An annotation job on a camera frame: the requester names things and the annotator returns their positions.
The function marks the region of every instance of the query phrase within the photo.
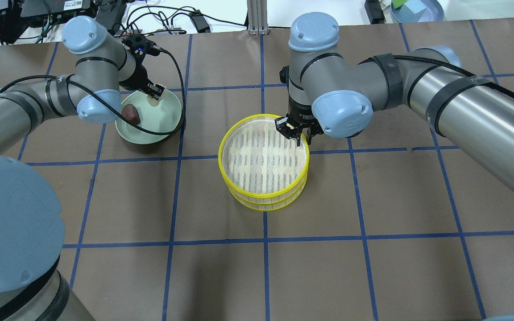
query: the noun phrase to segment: grid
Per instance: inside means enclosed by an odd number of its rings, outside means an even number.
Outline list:
[[[479,33],[477,32],[477,28],[473,21],[469,21],[471,27],[473,28],[473,32],[475,37],[477,38],[477,42],[479,43],[479,47],[481,48],[481,52],[484,55],[485,61],[490,70],[490,74],[483,75],[484,77],[493,79],[495,83],[498,83],[498,78],[501,77],[514,77],[514,74],[496,74],[491,66],[489,61],[488,53],[483,47],[483,43],[481,42],[481,38]],[[404,31],[404,27],[402,24],[399,24],[400,31],[402,33],[402,38],[404,44],[406,46],[406,51],[410,51],[410,47],[408,45],[408,40],[406,38],[406,33]],[[187,65],[186,65],[186,73],[185,73],[185,92],[186,99],[188,96],[188,92],[190,91],[200,91],[200,90],[222,90],[222,89],[247,89],[247,88],[259,88],[261,89],[261,112],[265,112],[265,88],[268,87],[282,87],[284,84],[281,83],[265,83],[265,53],[264,53],[264,39],[263,35],[260,38],[260,59],[261,59],[261,83],[259,85],[246,85],[246,86],[223,86],[223,87],[188,87],[189,77],[190,77],[190,62],[191,62],[191,48],[192,48],[192,35],[189,36],[188,40],[188,53],[187,53]],[[55,44],[53,56],[51,57],[51,61],[47,68],[47,74],[51,71],[51,67],[53,65],[53,61],[55,59],[55,54],[57,52],[58,43]],[[354,191],[356,195],[356,205],[359,213],[359,222],[361,227],[360,235],[341,235],[341,236],[305,236],[305,237],[283,237],[283,238],[270,238],[269,237],[269,227],[268,227],[268,213],[263,212],[263,237],[262,238],[247,238],[247,239],[212,239],[212,240],[175,240],[175,226],[176,226],[176,218],[177,218],[177,207],[178,207],[178,192],[179,192],[179,184],[180,184],[180,173],[181,173],[181,164],[183,160],[192,160],[192,159],[216,159],[217,155],[196,155],[196,156],[183,156],[183,142],[184,142],[184,129],[180,131],[179,134],[179,149],[178,156],[173,157],[163,157],[163,158],[126,158],[126,159],[101,159],[100,153],[102,150],[102,143],[104,140],[104,135],[106,132],[106,125],[102,126],[102,132],[100,134],[100,140],[98,144],[98,149],[96,151],[96,157],[94,160],[84,160],[77,162],[34,162],[28,163],[30,166],[74,166],[74,165],[94,165],[94,170],[92,172],[92,179],[90,181],[90,185],[88,187],[88,195],[86,199],[86,205],[84,208],[84,216],[82,220],[82,224],[80,226],[80,234],[78,238],[78,242],[76,244],[64,244],[63,248],[73,248],[76,249],[75,259],[73,270],[70,278],[70,286],[73,287],[76,274],[77,274],[77,266],[78,260],[80,256],[80,250],[82,248],[108,248],[108,247],[150,247],[150,246],[164,246],[168,248],[168,256],[167,256],[167,266],[166,266],[166,280],[165,280],[165,291],[163,295],[163,301],[161,304],[163,305],[163,316],[162,319],[165,321],[167,319],[167,309],[168,309],[168,298],[169,298],[169,290],[171,287],[171,273],[172,273],[172,260],[173,260],[173,250],[175,246],[191,246],[191,245],[201,245],[201,244],[239,244],[239,243],[262,243],[263,244],[263,260],[264,260],[264,272],[263,279],[265,282],[265,319],[269,321],[271,319],[270,315],[270,298],[269,298],[269,243],[279,243],[279,242],[325,242],[325,241],[339,241],[339,240],[357,240],[361,241],[363,244],[363,250],[365,253],[365,266],[367,271],[367,282],[369,284],[369,295],[372,305],[373,318],[378,321],[379,314],[377,309],[377,296],[374,290],[373,284],[373,275],[371,270],[371,261],[370,261],[370,253],[369,253],[369,240],[382,240],[382,239],[420,239],[420,238],[459,238],[461,241],[461,246],[463,248],[463,253],[465,254],[465,261],[467,262],[467,269],[469,271],[469,276],[471,278],[471,282],[473,284],[473,291],[475,293],[475,298],[477,300],[477,305],[479,307],[479,312],[481,318],[484,319],[486,317],[485,309],[483,306],[483,302],[481,300],[481,294],[479,291],[479,287],[477,286],[477,281],[475,279],[475,273],[473,270],[473,263],[471,261],[471,257],[469,256],[469,251],[467,248],[466,238],[473,238],[479,236],[496,236],[496,235],[514,235],[514,230],[511,231],[479,231],[479,232],[465,232],[461,227],[461,222],[459,219],[459,215],[457,212],[457,205],[455,199],[453,197],[453,192],[451,185],[449,183],[449,177],[447,170],[445,169],[445,163],[443,160],[442,151],[444,150],[454,150],[458,149],[457,146],[440,146],[437,142],[437,137],[433,131],[430,130],[430,135],[434,141],[434,146],[420,146],[416,148],[412,148],[412,151],[435,151],[437,154],[437,161],[441,167],[441,173],[443,175],[443,179],[445,181],[445,187],[447,189],[449,202],[451,203],[451,209],[453,211],[453,216],[455,218],[457,232],[446,232],[446,233],[429,233],[429,234],[391,234],[391,235],[369,235],[365,229],[365,222],[362,211],[362,202],[361,202],[361,188],[359,187],[358,175],[356,172],[356,163],[355,163],[355,155],[359,153],[370,153],[370,152],[408,152],[407,148],[362,148],[355,149],[353,146],[352,140],[348,139],[348,149],[342,150],[322,150],[322,151],[312,151],[311,154],[348,154],[351,162],[351,171],[354,182]],[[23,152],[25,150],[25,146],[27,144],[29,137],[26,137],[23,140],[22,147],[18,154],[18,160],[21,160]],[[177,170],[175,177],[175,185],[174,185],[174,198],[173,198],[173,208],[172,208],[172,218],[171,218],[171,227],[170,227],[170,239],[167,242],[130,242],[130,243],[84,243],[83,236],[84,230],[86,227],[86,221],[88,216],[88,210],[90,207],[92,192],[94,189],[94,182],[96,178],[96,174],[98,172],[98,168],[101,164],[105,163],[121,163],[121,162],[152,162],[152,161],[176,161],[177,162]]]

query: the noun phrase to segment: yellow-rimmed basket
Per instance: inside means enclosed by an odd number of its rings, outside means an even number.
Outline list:
[[[234,198],[254,210],[274,211],[291,204],[307,181],[308,144],[302,136],[297,147],[296,140],[277,132],[278,117],[258,114],[244,118],[220,144],[218,163],[223,179]]]

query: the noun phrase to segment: barcode label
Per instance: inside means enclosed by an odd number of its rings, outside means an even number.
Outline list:
[[[65,6],[63,10],[73,10],[82,8],[82,0],[71,0],[65,1]]]

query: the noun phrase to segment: yellow rim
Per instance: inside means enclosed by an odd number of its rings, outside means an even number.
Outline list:
[[[296,201],[296,199],[298,199],[298,196],[299,196],[303,191],[304,191],[304,187],[303,187],[303,188],[298,192],[298,194],[297,194],[297,195],[295,195],[295,196],[294,196],[294,198],[293,198],[293,199],[291,199],[291,201],[289,201],[289,203],[287,203],[287,204],[285,204],[285,205],[283,205],[283,206],[280,206],[280,207],[278,207],[277,209],[270,209],[270,210],[259,209],[259,208],[253,207],[253,206],[251,206],[251,205],[247,205],[247,204],[245,204],[245,203],[244,203],[244,202],[245,202],[245,200],[244,200],[244,199],[239,199],[239,198],[238,198],[236,195],[234,195],[233,193],[232,193],[232,195],[233,195],[233,197],[234,197],[234,198],[235,198],[239,203],[241,203],[241,205],[244,205],[244,206],[245,206],[245,207],[247,207],[248,209],[252,209],[252,210],[254,210],[254,211],[267,211],[267,212],[273,212],[273,211],[277,211],[277,210],[283,209],[284,207],[287,207],[287,206],[291,205],[294,201]]]
[[[229,138],[231,133],[234,130],[236,130],[239,126],[245,124],[245,122],[247,122],[247,120],[250,120],[250,119],[253,119],[253,118],[259,118],[259,117],[269,117],[270,119],[275,120],[275,118],[279,118],[280,116],[273,115],[273,114],[258,114],[258,115],[253,115],[253,116],[245,117],[242,120],[239,120],[239,122],[237,122],[235,125],[233,125],[233,127],[230,128],[230,130],[227,131],[225,136],[223,136],[222,142],[220,144],[220,150],[218,152],[218,165],[220,165],[220,172],[222,173],[223,179],[225,180],[226,184],[228,186],[230,186],[231,188],[233,188],[234,190],[236,190],[237,192],[239,192],[241,195],[245,195],[247,197],[253,197],[253,198],[273,198],[273,197],[278,197],[280,195],[283,195],[284,193],[287,193],[291,189],[293,189],[303,179],[304,175],[308,171],[308,161],[310,159],[310,151],[308,150],[308,144],[306,144],[307,140],[304,137],[304,134],[301,134],[301,141],[304,142],[304,148],[306,150],[307,159],[306,159],[306,162],[304,164],[303,172],[300,173],[300,175],[297,177],[297,179],[294,182],[291,183],[291,185],[289,185],[288,187],[285,187],[284,189],[282,189],[280,191],[277,191],[275,193],[267,193],[267,194],[251,193],[251,192],[245,191],[244,189],[241,189],[241,187],[235,185],[233,183],[233,181],[231,181],[231,179],[229,179],[229,177],[227,176],[227,173],[225,173],[225,170],[223,168],[223,162],[222,162],[223,146],[225,145],[225,142],[226,142],[227,138]]]
[[[257,202],[253,202],[253,201],[249,201],[248,199],[244,199],[243,196],[241,195],[238,195],[237,193],[235,193],[234,190],[231,189],[231,187],[229,187],[229,191],[234,194],[236,197],[242,199],[243,201],[249,203],[249,204],[255,204],[255,205],[275,205],[275,204],[278,204],[278,203],[282,203],[284,201],[287,201],[287,199],[290,199],[293,195],[295,195],[299,189],[301,189],[301,187],[307,182],[307,176],[305,175],[303,180],[295,187],[294,191],[292,191],[289,195],[287,195],[286,197],[284,197],[283,199],[280,199],[279,201],[274,201],[274,202],[271,202],[271,203],[257,203]]]

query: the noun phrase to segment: blue bowl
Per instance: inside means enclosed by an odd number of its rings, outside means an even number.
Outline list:
[[[398,11],[401,7],[394,9],[394,6],[390,5],[390,14],[392,16],[392,20],[400,23],[407,22],[430,22],[430,21],[443,21],[445,18],[445,13],[443,12],[443,8],[437,2],[437,0],[421,0],[421,2],[426,6],[426,10],[424,10],[424,14],[420,17],[418,21],[400,21],[398,17]]]

